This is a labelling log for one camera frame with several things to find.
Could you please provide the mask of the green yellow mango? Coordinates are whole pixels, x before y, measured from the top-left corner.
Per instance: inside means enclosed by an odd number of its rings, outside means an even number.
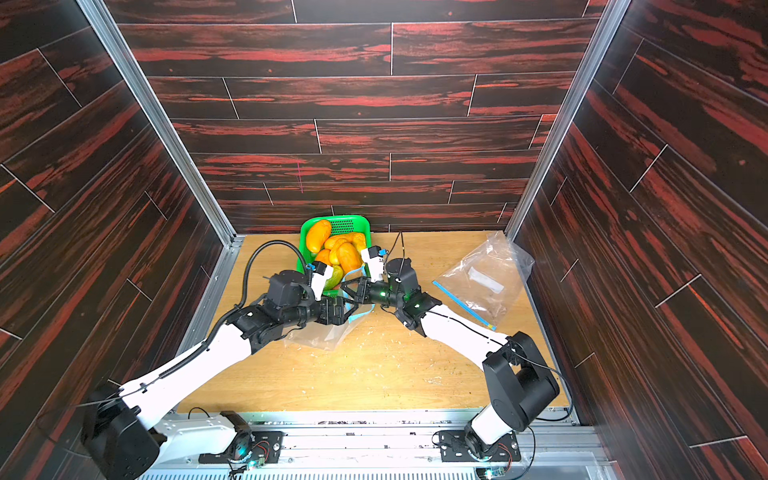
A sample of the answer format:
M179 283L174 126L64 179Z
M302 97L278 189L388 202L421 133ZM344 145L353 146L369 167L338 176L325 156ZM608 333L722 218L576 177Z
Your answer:
M341 283L344 277L344 271L340 265L333 265L332 268L332 275L325 283L326 290L335 289Z

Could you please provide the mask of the clear zip-top bag blue zipper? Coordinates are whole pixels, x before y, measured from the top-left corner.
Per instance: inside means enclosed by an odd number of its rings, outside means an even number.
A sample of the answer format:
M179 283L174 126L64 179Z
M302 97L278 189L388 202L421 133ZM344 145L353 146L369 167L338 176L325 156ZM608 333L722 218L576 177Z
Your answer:
M372 305L360 306L342 297L324 297L320 318L303 329L290 329L284 343L334 350L372 311Z

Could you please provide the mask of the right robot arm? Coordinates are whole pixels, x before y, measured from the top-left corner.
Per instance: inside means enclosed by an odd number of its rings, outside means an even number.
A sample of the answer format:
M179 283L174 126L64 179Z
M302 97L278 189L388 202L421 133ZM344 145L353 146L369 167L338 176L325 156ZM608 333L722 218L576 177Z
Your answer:
M387 263L380 280L359 277L340 284L357 305L379 305L407 329L461 354L482 372L489 404L464 428L465 448L487 458L505 435L524 431L560 394L554 370L534 340L481 327L422 290L409 259Z

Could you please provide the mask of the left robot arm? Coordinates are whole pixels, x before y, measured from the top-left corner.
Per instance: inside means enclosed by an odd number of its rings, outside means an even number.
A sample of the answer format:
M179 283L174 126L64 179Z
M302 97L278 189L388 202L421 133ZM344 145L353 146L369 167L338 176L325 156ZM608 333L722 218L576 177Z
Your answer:
M104 477L136 479L154 464L179 457L247 463L262 453L236 413L171 423L163 419L209 380L292 331L314 322L345 324L358 305L325 295L325 283L321 275L275 274L265 294L250 304L236 304L192 349L118 388L96 389L86 403L81 443Z

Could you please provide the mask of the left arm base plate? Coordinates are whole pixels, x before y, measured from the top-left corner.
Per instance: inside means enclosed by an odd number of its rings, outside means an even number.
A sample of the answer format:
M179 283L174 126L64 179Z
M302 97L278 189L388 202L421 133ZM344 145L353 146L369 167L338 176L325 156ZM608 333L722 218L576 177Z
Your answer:
M255 431L249 434L240 432L235 439L219 454L201 454L200 464L242 466L260 468L267 464L277 464L283 447L285 434L281 431Z

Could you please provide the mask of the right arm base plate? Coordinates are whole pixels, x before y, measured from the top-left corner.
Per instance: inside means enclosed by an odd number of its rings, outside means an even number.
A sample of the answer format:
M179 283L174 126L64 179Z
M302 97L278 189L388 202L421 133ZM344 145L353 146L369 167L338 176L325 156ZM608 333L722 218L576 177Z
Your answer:
M461 462L519 462L521 453L513 432L500 437L495 443L484 443L467 430L440 430L431 437L444 463Z

